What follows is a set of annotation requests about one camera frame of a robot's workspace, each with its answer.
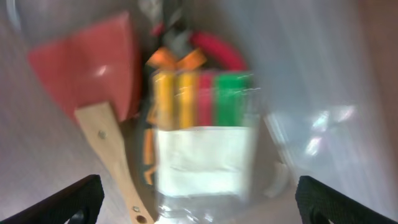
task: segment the black object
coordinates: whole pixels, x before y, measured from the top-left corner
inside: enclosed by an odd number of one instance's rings
[[[1,224],[94,224],[104,191],[99,175],[89,175]]]
[[[309,176],[300,177],[295,198],[304,224],[397,224]]]

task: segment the red scraper blade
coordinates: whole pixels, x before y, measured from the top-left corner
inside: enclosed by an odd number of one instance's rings
[[[141,63],[129,14],[123,13],[29,52],[47,92],[75,120],[82,106],[108,101],[118,121],[138,111]]]

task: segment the red marker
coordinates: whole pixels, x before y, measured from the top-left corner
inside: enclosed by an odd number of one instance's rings
[[[198,78],[198,126],[213,125],[213,74],[203,73]]]

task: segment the plastic package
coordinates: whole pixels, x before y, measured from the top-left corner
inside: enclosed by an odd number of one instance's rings
[[[217,223],[248,199],[257,90],[248,72],[154,75],[159,223]]]

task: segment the green marker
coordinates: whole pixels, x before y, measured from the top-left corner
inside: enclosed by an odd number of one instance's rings
[[[242,126],[248,73],[221,73],[215,78],[216,126]]]

